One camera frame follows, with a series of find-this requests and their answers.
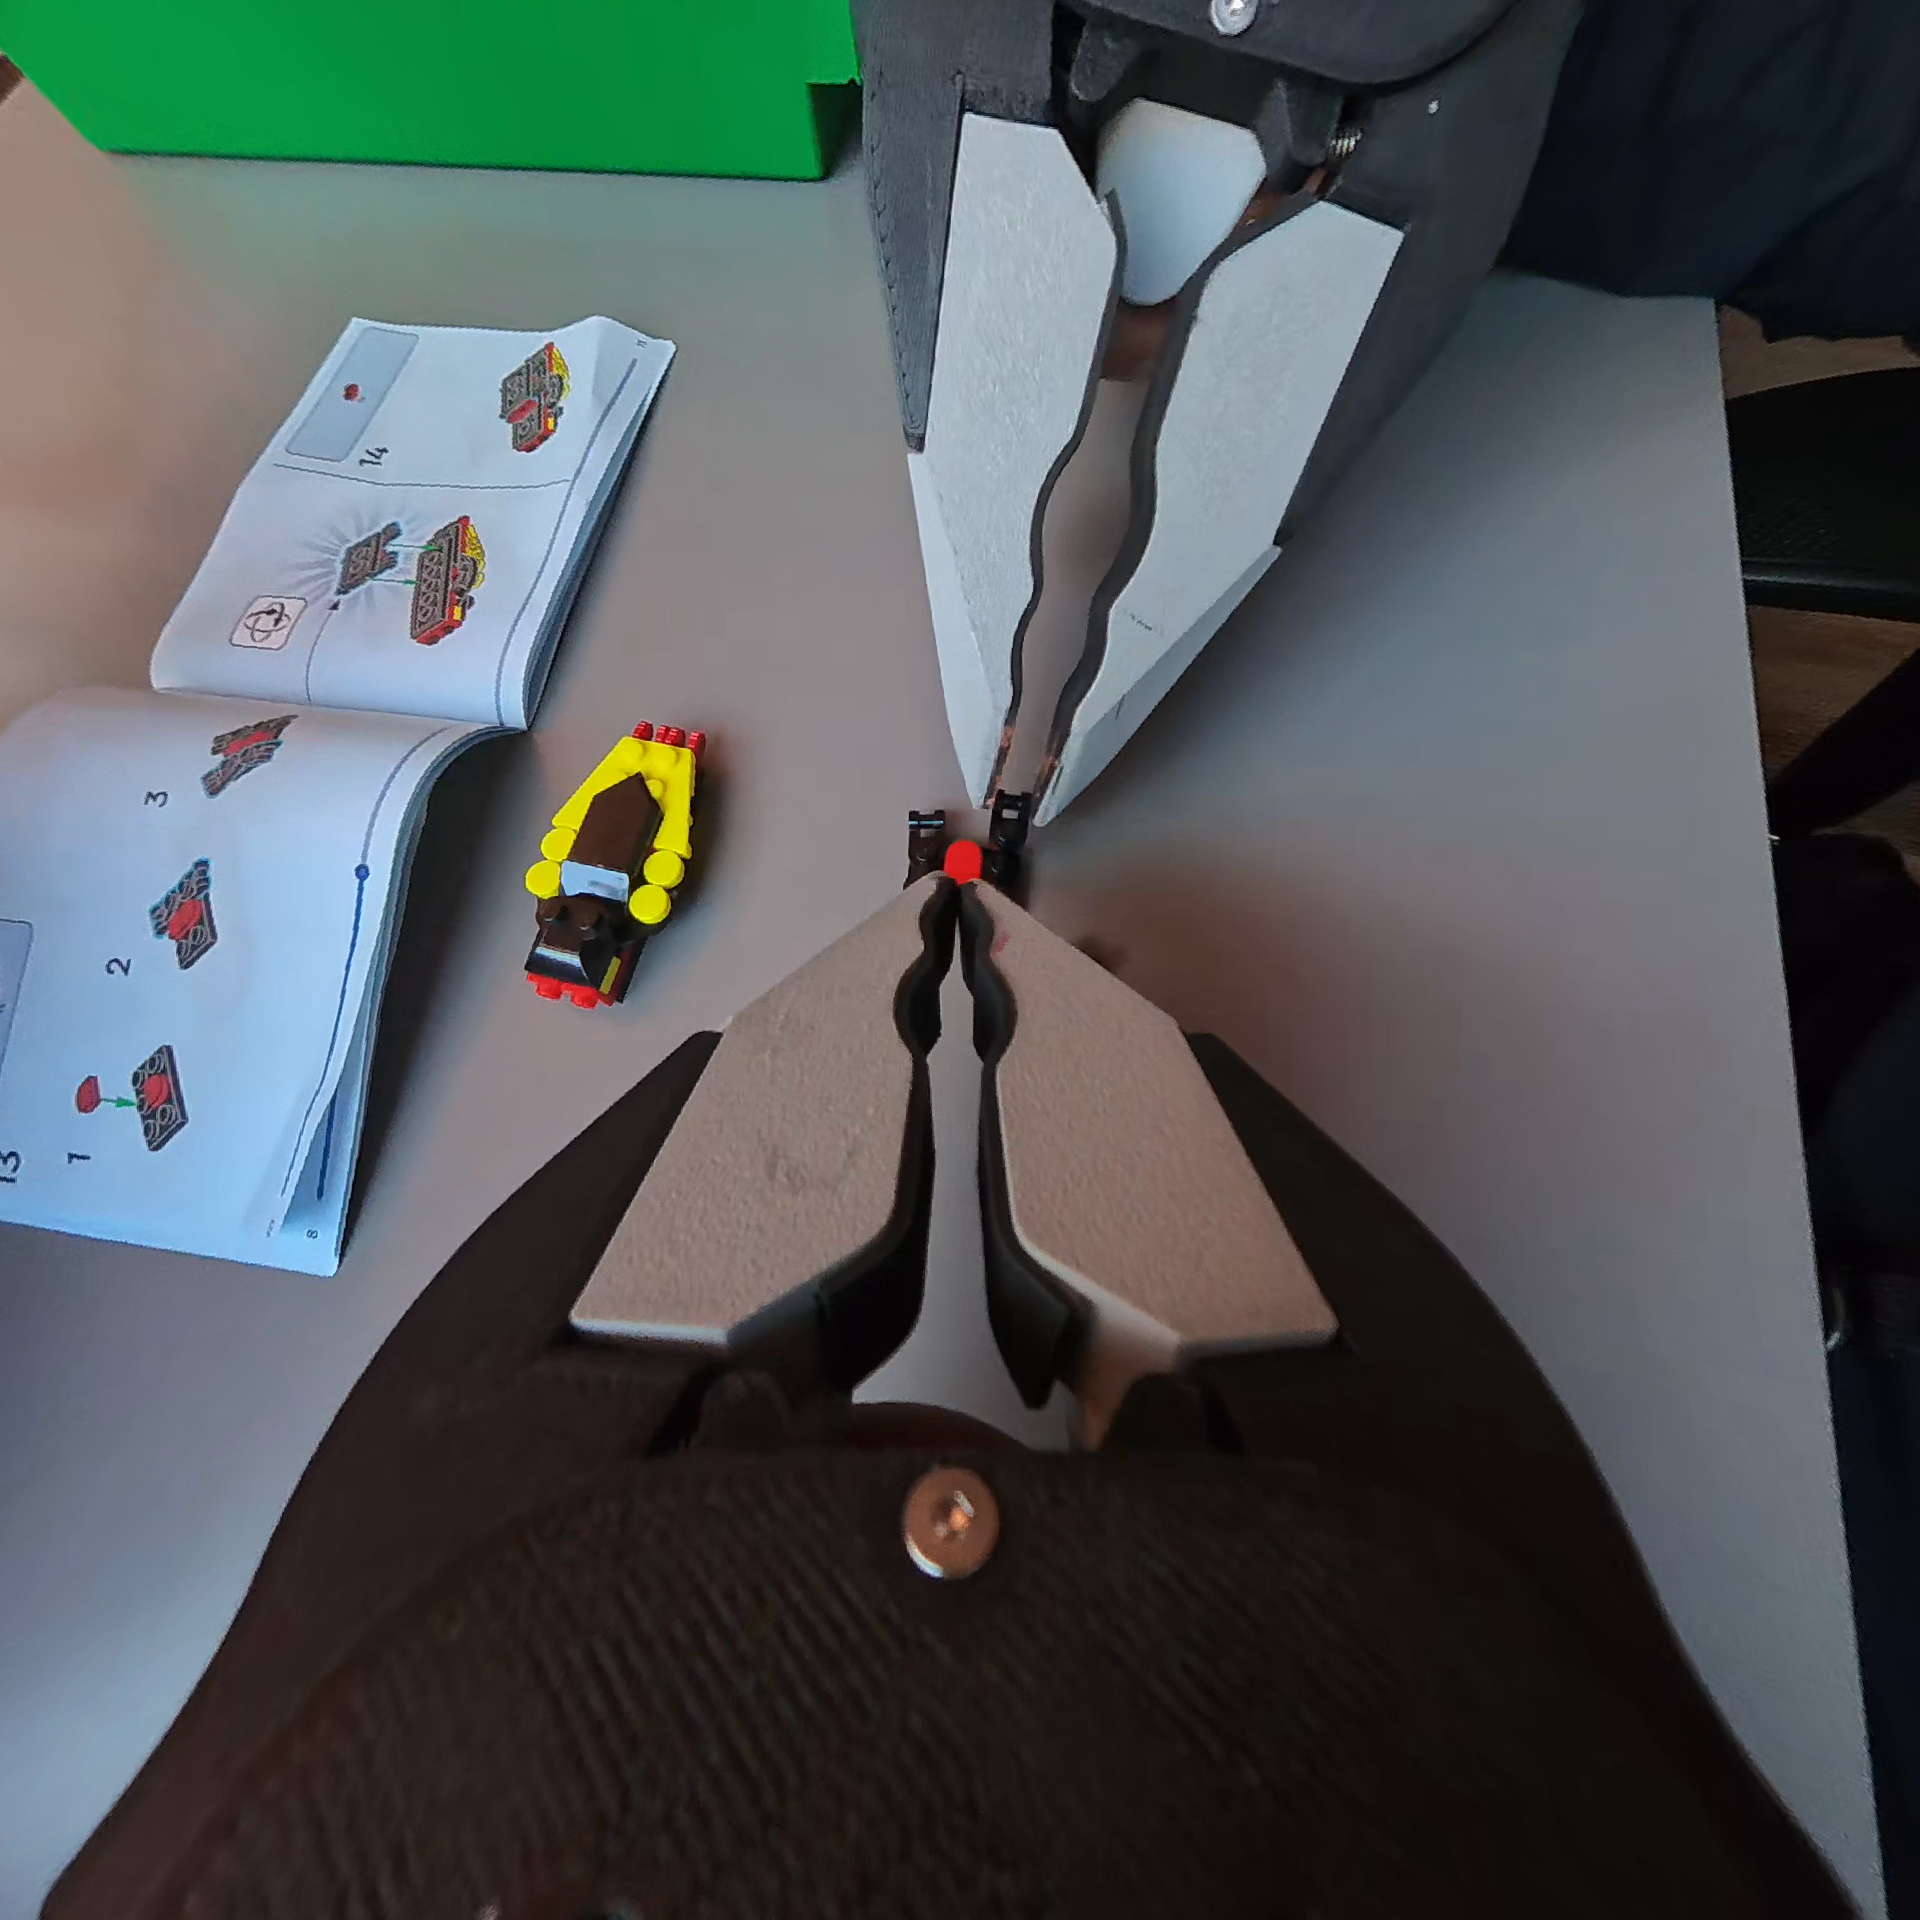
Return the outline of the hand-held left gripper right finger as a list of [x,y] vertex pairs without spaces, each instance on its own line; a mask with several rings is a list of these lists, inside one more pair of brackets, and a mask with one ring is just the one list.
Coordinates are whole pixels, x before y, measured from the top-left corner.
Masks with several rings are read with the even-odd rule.
[[1025,1403],[1100,1446],[1148,1377],[1324,1352],[1336,1309],[1189,1037],[991,881],[958,898],[981,1055],[981,1234]]

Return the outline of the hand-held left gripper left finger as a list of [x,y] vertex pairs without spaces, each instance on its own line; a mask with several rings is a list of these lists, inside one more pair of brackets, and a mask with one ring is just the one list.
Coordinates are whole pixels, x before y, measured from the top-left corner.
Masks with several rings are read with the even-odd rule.
[[644,1341],[856,1388],[926,1300],[929,1057],[958,885],[922,879],[723,1031],[572,1306]]

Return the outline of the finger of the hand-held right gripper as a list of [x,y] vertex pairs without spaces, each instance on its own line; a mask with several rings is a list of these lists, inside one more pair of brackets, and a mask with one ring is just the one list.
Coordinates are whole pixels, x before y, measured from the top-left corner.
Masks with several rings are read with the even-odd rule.
[[1047,736],[1043,826],[1108,770],[1278,562],[1400,241],[1336,203],[1291,207],[1216,251],[1184,299],[1129,452],[1127,533]]
[[1057,129],[965,116],[926,444],[904,456],[958,767],[991,803],[1022,701],[1047,497],[1083,442],[1123,225]]

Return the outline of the yellow black lego model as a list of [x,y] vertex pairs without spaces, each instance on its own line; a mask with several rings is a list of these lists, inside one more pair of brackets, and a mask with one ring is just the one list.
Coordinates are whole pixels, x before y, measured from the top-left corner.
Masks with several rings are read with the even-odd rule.
[[706,731],[637,724],[557,809],[524,879],[535,903],[524,977],[540,1000],[625,1004],[693,861],[706,748]]

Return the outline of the small black red lego assembly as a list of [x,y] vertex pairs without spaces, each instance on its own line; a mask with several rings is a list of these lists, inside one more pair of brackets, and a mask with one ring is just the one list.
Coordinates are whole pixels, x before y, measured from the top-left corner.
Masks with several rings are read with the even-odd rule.
[[1016,860],[999,860],[982,836],[958,836],[947,826],[947,809],[913,809],[904,817],[904,890],[929,874],[953,881],[988,881],[1005,898],[1025,904],[1030,898],[1030,845]]

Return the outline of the person's right forearm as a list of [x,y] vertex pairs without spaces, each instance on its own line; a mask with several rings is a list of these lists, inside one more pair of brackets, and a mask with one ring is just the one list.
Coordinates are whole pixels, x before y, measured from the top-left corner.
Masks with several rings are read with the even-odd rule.
[[1504,263],[1918,344],[1918,4],[1586,4]]

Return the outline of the open instruction booklet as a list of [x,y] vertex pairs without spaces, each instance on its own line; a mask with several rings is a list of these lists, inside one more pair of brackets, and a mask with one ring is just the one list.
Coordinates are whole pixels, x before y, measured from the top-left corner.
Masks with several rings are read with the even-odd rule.
[[4,731],[4,1225],[335,1273],[442,773],[533,730],[677,345],[354,321],[156,638]]

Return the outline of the green plastic bin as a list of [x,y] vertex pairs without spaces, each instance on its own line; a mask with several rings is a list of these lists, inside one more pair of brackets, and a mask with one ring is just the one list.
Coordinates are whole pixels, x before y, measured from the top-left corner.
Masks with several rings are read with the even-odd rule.
[[4,4],[108,154],[822,179],[848,4]]

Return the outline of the person's dark trousers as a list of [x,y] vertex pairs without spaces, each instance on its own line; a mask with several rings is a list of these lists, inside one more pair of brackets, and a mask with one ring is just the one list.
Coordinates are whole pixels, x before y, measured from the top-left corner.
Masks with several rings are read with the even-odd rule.
[[1883,1903],[1918,1918],[1918,879],[1775,845]]

